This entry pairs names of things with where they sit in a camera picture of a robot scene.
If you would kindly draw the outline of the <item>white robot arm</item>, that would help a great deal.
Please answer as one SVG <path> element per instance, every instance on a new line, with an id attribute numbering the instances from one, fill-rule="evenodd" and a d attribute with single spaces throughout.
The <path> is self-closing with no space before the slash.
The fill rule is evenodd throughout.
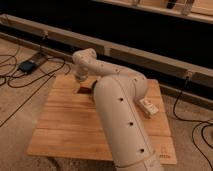
<path id="1" fill-rule="evenodd" d="M 93 99 L 116 170 L 164 171 L 135 107 L 148 91 L 146 77 L 130 68 L 98 60 L 92 48 L 76 51 L 72 59 L 79 82 L 87 79 L 89 71 L 99 76 Z"/>

